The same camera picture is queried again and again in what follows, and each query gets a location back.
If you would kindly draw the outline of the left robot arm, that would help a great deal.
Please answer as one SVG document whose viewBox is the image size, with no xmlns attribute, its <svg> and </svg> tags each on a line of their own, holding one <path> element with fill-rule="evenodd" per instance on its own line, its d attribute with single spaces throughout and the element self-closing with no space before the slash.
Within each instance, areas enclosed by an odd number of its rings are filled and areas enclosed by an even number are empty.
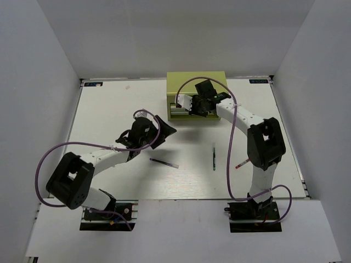
<svg viewBox="0 0 351 263">
<path fill-rule="evenodd" d="M 158 115 L 155 120 L 159 127 L 146 117 L 136 117 L 131 129 L 125 130 L 116 140 L 125 149 L 110 146 L 83 155 L 64 154 L 47 182 L 46 190 L 71 210 L 85 207 L 97 210 L 105 219 L 113 217 L 116 199 L 104 190 L 91 187 L 92 180 L 109 168 L 131 161 L 143 147 L 157 148 L 177 132 Z"/>
</svg>

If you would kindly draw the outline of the dark purple pen refill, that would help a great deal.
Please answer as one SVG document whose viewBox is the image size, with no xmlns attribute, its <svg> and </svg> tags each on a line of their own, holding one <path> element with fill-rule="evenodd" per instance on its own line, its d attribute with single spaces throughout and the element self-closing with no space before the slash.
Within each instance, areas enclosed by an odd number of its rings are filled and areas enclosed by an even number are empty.
<svg viewBox="0 0 351 263">
<path fill-rule="evenodd" d="M 165 162 L 165 161 L 161 161 L 161 160 L 154 159 L 154 158 L 150 158 L 149 160 L 152 161 L 152 162 L 156 162 L 156 163 L 159 163 L 159 164 L 163 164 L 163 165 L 172 167 L 172 168 L 176 168 L 176 169 L 179 168 L 179 165 L 173 164 L 173 163 L 170 163 L 170 162 Z"/>
</svg>

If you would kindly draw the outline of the green black pen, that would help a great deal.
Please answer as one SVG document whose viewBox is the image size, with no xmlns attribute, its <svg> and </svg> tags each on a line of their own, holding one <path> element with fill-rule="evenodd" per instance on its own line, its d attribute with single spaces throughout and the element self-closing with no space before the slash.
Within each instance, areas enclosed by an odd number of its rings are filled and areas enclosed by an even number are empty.
<svg viewBox="0 0 351 263">
<path fill-rule="evenodd" d="M 212 168 L 216 171 L 216 143 L 212 143 Z"/>
</svg>

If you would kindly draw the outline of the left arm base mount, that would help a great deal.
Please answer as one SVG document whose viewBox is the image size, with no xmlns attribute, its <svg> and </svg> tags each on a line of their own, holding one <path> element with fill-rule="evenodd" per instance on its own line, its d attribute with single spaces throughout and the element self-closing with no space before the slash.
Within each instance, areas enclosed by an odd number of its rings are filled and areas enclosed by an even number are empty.
<svg viewBox="0 0 351 263">
<path fill-rule="evenodd" d="M 114 213 L 97 213 L 83 209 L 80 231 L 128 232 L 137 222 L 139 201 L 117 201 Z"/>
</svg>

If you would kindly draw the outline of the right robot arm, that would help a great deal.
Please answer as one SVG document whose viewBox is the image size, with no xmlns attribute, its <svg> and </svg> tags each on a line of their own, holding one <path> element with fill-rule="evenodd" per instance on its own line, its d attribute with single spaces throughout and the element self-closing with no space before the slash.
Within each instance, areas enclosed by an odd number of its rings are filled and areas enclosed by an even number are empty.
<svg viewBox="0 0 351 263">
<path fill-rule="evenodd" d="M 237 202 L 251 201 L 247 205 L 248 213 L 259 219 L 267 213 L 267 203 L 272 200 L 272 185 L 275 170 L 286 146 L 279 121 L 274 118 L 263 118 L 251 113 L 238 102 L 231 91 L 217 92 L 213 82 L 208 78 L 195 85 L 197 94 L 190 98 L 186 105 L 190 114 L 206 117 L 210 112 L 232 124 L 227 162 L 230 162 L 232 140 L 235 129 L 240 130 L 247 138 L 247 158 L 253 165 L 253 175 L 247 198 L 235 198 L 230 189 L 230 165 L 227 165 L 227 187 L 230 197 Z"/>
</svg>

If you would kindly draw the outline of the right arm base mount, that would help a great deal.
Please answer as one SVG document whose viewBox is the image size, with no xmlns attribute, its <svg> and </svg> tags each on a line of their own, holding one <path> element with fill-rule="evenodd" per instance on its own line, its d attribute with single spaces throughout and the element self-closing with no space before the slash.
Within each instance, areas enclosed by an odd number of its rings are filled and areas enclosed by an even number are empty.
<svg viewBox="0 0 351 263">
<path fill-rule="evenodd" d="M 257 204 L 253 199 L 246 202 L 231 202 L 224 208 L 229 216 L 231 233 L 281 232 L 278 205 L 270 197 Z"/>
</svg>

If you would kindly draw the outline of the red ink refill tube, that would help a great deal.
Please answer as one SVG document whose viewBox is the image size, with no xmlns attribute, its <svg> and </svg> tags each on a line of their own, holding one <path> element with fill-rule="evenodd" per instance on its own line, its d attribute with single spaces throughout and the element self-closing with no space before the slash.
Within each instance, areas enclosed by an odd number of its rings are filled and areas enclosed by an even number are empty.
<svg viewBox="0 0 351 263">
<path fill-rule="evenodd" d="M 249 163 L 250 159 L 246 159 L 245 161 L 241 162 L 240 164 L 238 164 L 237 166 L 235 166 L 235 169 L 239 169 L 240 167 L 242 167 L 243 165 L 245 165 L 246 163 Z"/>
</svg>

